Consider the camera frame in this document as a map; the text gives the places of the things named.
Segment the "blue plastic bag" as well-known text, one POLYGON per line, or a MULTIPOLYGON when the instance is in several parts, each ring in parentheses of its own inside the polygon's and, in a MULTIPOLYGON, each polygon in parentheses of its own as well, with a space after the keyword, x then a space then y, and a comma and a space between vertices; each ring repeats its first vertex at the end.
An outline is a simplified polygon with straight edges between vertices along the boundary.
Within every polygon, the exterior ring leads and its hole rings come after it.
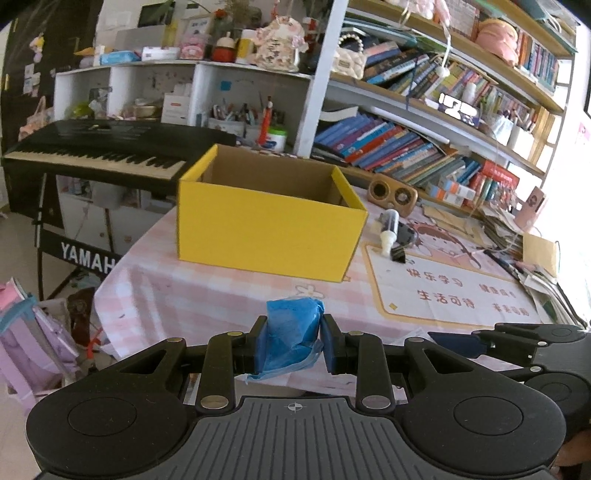
POLYGON ((325 306, 313 297, 291 297, 266 302, 266 357, 259 375, 262 381, 311 368, 324 349, 320 334, 325 306))

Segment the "black binder clip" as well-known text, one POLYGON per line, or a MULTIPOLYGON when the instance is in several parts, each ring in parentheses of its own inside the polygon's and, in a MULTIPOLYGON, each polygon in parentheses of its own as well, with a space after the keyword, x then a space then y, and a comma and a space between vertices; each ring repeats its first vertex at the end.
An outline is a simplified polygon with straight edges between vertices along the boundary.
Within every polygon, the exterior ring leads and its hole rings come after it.
POLYGON ((406 263, 406 251, 403 246, 395 247, 390 252, 391 260, 394 262, 406 263))

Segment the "white blue cylindrical bottle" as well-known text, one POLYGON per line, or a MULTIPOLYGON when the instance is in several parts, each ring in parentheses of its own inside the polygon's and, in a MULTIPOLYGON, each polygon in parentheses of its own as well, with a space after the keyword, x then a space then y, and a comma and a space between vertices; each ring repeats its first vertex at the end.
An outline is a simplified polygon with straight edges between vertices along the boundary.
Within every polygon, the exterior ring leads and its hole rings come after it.
POLYGON ((398 240, 398 229, 400 215, 397 210, 388 209, 380 214, 379 221, 381 224, 380 240, 382 247, 382 255, 389 257, 394 243, 398 240))

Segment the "pink checkered table mat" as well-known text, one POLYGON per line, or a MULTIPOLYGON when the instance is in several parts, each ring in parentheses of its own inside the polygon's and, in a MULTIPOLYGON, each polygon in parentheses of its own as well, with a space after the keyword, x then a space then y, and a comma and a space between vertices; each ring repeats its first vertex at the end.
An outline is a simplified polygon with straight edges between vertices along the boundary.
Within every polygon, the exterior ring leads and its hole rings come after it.
POLYGON ((408 222, 418 240, 404 263, 384 257, 379 237, 366 227, 346 276, 335 283, 181 261, 176 216, 168 213, 111 271, 94 307, 119 358, 169 337, 200 345, 226 331, 249 331, 270 301, 282 299, 311 298, 342 331, 393 345, 435 331, 540 322, 525 289, 474 243, 421 208, 408 222))

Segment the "pile of papers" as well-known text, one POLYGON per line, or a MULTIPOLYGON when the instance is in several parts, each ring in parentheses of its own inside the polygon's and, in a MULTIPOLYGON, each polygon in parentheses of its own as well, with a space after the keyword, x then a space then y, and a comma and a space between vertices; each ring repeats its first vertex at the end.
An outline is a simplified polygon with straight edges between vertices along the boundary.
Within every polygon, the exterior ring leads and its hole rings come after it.
POLYGON ((493 242, 486 254, 521 284, 540 318, 546 323, 586 327, 559 284, 558 244, 526 233, 500 207, 484 203, 479 212, 484 232, 493 242))

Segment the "yellow cardboard box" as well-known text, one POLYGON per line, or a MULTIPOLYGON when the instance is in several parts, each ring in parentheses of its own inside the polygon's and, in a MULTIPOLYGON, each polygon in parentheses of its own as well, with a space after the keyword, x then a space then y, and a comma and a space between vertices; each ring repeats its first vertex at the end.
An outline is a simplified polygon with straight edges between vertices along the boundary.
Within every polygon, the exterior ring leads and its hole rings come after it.
POLYGON ((339 282, 367 219, 338 167, 215 145, 179 179, 177 252, 192 263, 339 282))

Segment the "brown retro radio speaker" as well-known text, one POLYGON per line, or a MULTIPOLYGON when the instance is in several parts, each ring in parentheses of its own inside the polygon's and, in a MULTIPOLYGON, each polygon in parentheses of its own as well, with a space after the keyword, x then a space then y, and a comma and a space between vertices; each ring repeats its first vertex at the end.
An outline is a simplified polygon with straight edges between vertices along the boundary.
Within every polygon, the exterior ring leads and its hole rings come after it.
POLYGON ((375 174, 370 180, 367 198, 383 209, 394 209, 403 218, 413 212, 418 199, 418 191, 403 182, 383 174, 375 174))

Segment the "purple backpack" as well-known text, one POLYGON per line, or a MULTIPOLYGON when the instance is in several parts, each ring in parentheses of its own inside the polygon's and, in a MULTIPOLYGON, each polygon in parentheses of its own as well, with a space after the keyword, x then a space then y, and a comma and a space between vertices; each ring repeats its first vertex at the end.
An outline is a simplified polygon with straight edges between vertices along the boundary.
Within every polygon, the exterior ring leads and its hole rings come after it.
POLYGON ((16 278, 1 285, 1 380, 25 410, 77 380, 78 356, 68 328, 16 278))

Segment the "row of leaning books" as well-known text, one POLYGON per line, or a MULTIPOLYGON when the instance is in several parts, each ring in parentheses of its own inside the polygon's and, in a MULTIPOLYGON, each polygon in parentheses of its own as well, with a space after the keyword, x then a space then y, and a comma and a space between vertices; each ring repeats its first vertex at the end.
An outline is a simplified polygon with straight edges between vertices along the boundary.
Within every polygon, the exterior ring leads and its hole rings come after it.
POLYGON ((393 121, 360 113, 322 122, 311 156, 390 176, 425 190, 444 180, 467 186, 481 163, 393 121))

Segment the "black Yamaha keyboard piano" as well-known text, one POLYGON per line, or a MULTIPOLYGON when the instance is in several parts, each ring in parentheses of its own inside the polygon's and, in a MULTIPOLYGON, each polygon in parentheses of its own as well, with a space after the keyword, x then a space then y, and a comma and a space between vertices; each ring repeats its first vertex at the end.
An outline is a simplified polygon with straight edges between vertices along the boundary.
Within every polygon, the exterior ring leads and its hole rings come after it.
POLYGON ((235 135, 157 121, 58 120, 2 156, 10 180, 36 199, 37 256, 105 278, 173 206, 179 179, 235 135))

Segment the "white green lidded jar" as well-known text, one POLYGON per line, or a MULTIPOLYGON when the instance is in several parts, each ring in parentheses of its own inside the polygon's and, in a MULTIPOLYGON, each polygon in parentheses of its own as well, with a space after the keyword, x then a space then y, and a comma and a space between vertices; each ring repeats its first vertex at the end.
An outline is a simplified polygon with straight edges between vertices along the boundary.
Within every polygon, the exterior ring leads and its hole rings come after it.
POLYGON ((287 144, 287 130, 280 126, 270 127, 266 132, 266 143, 263 147, 267 150, 283 153, 287 144))

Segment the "white pen holder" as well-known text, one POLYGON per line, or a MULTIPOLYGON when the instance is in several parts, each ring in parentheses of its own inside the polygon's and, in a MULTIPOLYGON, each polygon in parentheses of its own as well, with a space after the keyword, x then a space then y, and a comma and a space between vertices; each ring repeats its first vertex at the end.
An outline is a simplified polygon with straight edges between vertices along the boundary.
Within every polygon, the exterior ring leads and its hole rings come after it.
POLYGON ((217 120, 209 118, 207 120, 209 129, 221 130, 225 133, 233 134, 239 137, 245 135, 245 122, 235 120, 217 120))

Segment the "white cubby shelf unit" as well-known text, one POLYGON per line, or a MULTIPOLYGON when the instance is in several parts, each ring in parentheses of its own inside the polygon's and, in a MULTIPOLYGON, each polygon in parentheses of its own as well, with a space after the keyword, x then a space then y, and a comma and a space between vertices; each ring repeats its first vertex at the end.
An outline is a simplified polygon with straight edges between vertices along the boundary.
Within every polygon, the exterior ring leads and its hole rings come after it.
POLYGON ((103 117, 122 118, 136 100, 159 101, 170 120, 204 126, 211 108, 262 110, 267 102, 283 112, 287 150, 300 157, 311 155, 318 115, 311 104, 318 83, 310 75, 276 72, 252 65, 177 60, 132 62, 98 66, 56 75, 54 118, 64 120, 74 108, 96 100, 103 117))

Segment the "white quilted handbag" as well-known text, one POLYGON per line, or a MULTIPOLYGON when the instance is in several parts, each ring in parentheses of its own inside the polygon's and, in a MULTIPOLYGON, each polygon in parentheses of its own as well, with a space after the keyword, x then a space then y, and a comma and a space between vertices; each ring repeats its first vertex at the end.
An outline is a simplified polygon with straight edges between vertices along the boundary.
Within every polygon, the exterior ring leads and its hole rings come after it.
POLYGON ((365 53, 338 47, 335 49, 334 59, 332 59, 331 72, 362 80, 366 64, 367 55, 365 53))

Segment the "floral fabric bag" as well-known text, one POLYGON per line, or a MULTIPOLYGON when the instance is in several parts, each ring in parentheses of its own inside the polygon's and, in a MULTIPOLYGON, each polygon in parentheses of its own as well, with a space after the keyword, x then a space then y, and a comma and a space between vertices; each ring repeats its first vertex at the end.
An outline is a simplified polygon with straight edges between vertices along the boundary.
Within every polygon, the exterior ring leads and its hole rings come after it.
POLYGON ((301 23, 290 16, 279 16, 256 30, 253 64, 266 70, 296 73, 300 56, 308 51, 301 23))

